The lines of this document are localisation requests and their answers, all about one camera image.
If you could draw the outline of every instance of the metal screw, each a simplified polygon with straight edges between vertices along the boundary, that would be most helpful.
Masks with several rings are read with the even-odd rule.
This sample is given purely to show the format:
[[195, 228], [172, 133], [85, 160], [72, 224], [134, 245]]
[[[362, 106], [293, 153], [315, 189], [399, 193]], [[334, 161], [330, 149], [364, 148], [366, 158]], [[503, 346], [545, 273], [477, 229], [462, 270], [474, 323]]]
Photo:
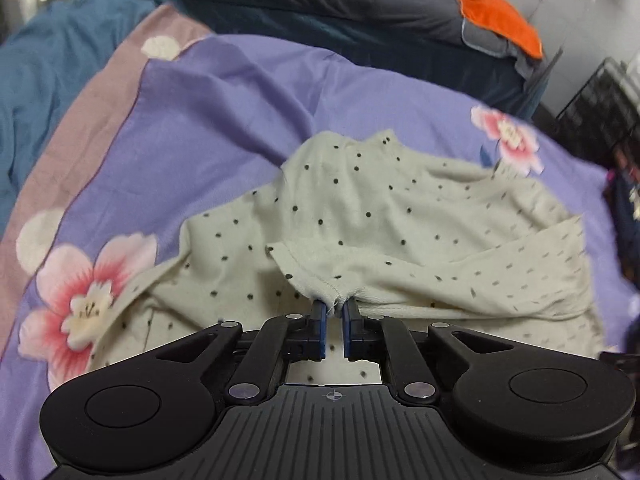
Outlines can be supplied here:
[[409, 383], [404, 387], [404, 392], [416, 399], [428, 399], [436, 392], [436, 388], [429, 383]]
[[238, 383], [229, 388], [229, 395], [236, 399], [253, 399], [260, 393], [260, 388], [251, 383]]

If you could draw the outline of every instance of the blue comforter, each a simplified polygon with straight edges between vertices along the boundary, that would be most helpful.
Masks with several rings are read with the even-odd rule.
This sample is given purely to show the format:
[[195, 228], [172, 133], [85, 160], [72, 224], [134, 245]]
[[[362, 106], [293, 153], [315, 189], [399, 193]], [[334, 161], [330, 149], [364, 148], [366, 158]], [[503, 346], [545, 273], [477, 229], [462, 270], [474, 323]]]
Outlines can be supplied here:
[[0, 47], [0, 235], [70, 104], [149, 13], [175, 0], [52, 4]]

